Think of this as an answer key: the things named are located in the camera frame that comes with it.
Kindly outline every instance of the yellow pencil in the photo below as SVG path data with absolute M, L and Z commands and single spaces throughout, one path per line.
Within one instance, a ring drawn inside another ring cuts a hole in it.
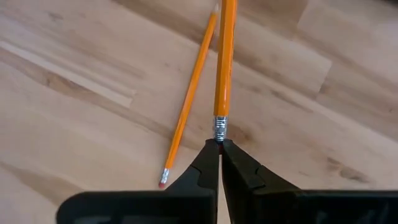
M 214 100 L 214 139 L 217 142 L 226 138 L 228 124 L 236 7 L 236 0 L 223 0 Z
M 208 48 L 209 48 L 209 45 L 211 42 L 211 38 L 213 36 L 214 29 L 216 27 L 217 17 L 218 17 L 218 4 L 215 6 L 215 8 L 209 18 L 209 23 L 208 23 L 208 26 L 207 26 L 207 29 L 205 32 L 205 36 L 203 38 L 203 42 L 202 42 L 200 50 L 199 50 L 199 54 L 198 54 L 198 58 L 197 58 L 195 67 L 193 69 L 191 82 L 189 84 L 187 95 L 185 97 L 185 101 L 182 106 L 180 118 L 178 119 L 177 128 L 175 129 L 175 132 L 174 132 L 174 137 L 172 140 L 172 144 L 170 146 L 169 156 L 166 160 L 162 178 L 159 182 L 160 188 L 163 188 L 165 186 L 167 177 L 169 176 L 170 169 L 173 166 L 173 161 L 174 161 L 175 155 L 178 151 L 178 146 L 180 144 L 180 140 L 181 140 L 182 133 L 183 133 L 183 130 L 185 127 L 185 123 L 187 122 L 188 114 L 189 114 L 191 104 L 193 101 L 193 97 L 195 95 L 195 91 L 196 91 L 196 88 L 198 85 L 199 77 L 200 77 L 203 65 L 205 64 L 205 59 L 206 59 L 207 51 L 208 51 Z

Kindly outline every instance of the pencil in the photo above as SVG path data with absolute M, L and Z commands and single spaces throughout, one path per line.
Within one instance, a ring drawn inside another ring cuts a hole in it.
M 182 133 L 185 127 L 185 123 L 187 122 L 188 114 L 191 108 L 191 104 L 193 101 L 193 97 L 195 95 L 195 91 L 198 85 L 199 77 L 203 68 L 203 65 L 205 64 L 205 59 L 206 55 L 208 52 L 208 48 L 211 42 L 211 38 L 214 33 L 214 29 L 216 27 L 216 22 L 217 22 L 217 17 L 218 17 L 218 4 L 215 6 L 214 10 L 211 12 L 208 26 L 205 32 L 205 36 L 203 38 L 203 42 L 201 44 L 199 54 L 197 61 L 195 63 L 195 67 L 193 69 L 191 81 L 188 87 L 187 95 L 185 97 L 184 104 L 182 106 L 182 110 L 180 113 L 180 117 L 178 119 L 178 124 L 177 128 L 175 129 L 174 132 L 174 137 L 170 146 L 170 151 L 169 151 L 169 156 L 166 160 L 166 164 L 164 167 L 164 171 L 162 174 L 162 178 L 159 182 L 159 187 L 164 188 L 166 182 L 167 182 L 167 177 L 169 176 L 170 169 L 173 166 L 174 158 L 175 155 L 178 151 L 178 145 L 180 144 Z
M 214 100 L 214 139 L 217 142 L 223 142 L 227 132 L 236 5 L 236 0 L 223 0 L 221 7 L 220 39 L 218 42 L 217 78 Z

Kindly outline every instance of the wooden floor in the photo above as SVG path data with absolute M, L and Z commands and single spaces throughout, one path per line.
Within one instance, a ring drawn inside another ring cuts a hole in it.
M 214 5 L 0 0 L 0 223 L 157 189 Z M 211 48 L 171 181 L 212 134 Z M 240 0 L 229 137 L 303 189 L 396 189 L 397 66 L 388 1 Z

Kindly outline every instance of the pencil eraser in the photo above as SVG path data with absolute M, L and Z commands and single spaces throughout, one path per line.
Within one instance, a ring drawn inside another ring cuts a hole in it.
M 164 189 L 164 186 L 165 186 L 165 184 L 159 183 L 159 188 L 160 188 L 160 189 Z

